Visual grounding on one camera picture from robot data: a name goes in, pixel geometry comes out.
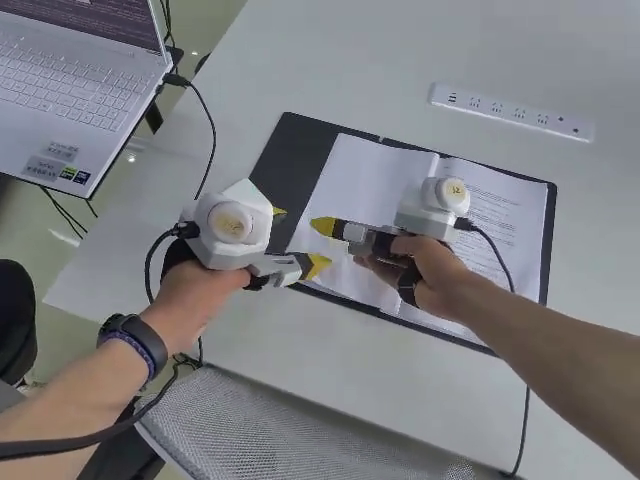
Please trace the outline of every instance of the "smartwatch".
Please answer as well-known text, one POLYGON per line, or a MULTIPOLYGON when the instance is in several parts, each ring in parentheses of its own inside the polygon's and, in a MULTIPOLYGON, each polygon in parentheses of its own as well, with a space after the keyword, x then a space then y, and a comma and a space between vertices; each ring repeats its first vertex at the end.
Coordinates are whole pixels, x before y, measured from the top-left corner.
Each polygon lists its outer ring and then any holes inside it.
POLYGON ((117 338, 129 344, 144 359, 149 368, 147 381, 153 380, 165 367, 167 347, 153 328, 138 315, 115 314, 107 319, 98 332, 98 347, 117 338))

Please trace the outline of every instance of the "black folder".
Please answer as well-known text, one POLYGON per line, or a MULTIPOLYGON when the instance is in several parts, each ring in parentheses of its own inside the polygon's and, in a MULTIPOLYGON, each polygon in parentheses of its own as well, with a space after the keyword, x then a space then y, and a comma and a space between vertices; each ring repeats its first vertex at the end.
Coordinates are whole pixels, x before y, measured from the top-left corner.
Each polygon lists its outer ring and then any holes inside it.
MULTIPOLYGON (((391 147, 434 152, 444 158, 451 157, 451 155, 436 150, 428 150, 415 145, 381 138, 377 134, 361 132, 295 113, 284 113, 249 177, 273 205, 287 211, 286 218, 275 226, 271 232, 269 252, 284 253, 286 251, 300 217, 322 173, 322 169, 331 153, 333 144, 340 133, 353 135, 391 147)), ((542 240, 540 295, 538 298, 539 303, 546 305, 558 188, 551 182, 508 172, 491 166, 489 166, 489 168, 513 177, 547 184, 547 207, 542 240)), ((392 317, 370 305, 320 292, 305 285, 296 284, 292 285, 291 288, 348 308, 368 313, 381 320, 411 328, 417 332, 433 335, 473 350, 495 355, 488 347, 477 345, 468 340, 460 339, 437 330, 432 330, 429 327, 416 325, 401 318, 392 317)))

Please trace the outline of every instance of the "laptop screen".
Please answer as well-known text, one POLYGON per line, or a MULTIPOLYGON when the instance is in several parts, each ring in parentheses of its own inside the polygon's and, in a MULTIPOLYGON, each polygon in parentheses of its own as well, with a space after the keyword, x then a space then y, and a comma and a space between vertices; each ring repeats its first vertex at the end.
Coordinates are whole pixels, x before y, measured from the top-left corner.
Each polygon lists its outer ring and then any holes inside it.
POLYGON ((148 0, 2 0, 0 11, 160 51, 148 0))

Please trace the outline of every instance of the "white laptop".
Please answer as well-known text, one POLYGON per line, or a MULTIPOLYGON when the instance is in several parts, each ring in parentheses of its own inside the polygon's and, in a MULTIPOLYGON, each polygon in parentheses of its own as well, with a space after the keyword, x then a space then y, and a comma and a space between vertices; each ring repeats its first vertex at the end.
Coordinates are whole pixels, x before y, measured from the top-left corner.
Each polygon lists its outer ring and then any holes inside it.
POLYGON ((150 0, 0 1, 0 172, 90 197, 172 67, 150 0))

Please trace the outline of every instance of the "circular sensor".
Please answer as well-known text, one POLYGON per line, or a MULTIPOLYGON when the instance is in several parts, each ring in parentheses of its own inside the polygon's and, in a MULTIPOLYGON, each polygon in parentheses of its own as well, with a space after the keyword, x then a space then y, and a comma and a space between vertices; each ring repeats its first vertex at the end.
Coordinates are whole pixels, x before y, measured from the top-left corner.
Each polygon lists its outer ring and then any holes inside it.
POLYGON ((444 209, 458 216, 466 215, 469 211, 469 191, 459 178, 450 177, 438 182, 436 196, 444 209))
POLYGON ((242 243, 253 230, 253 217, 238 203, 221 203, 209 212, 209 227, 224 243, 242 243))

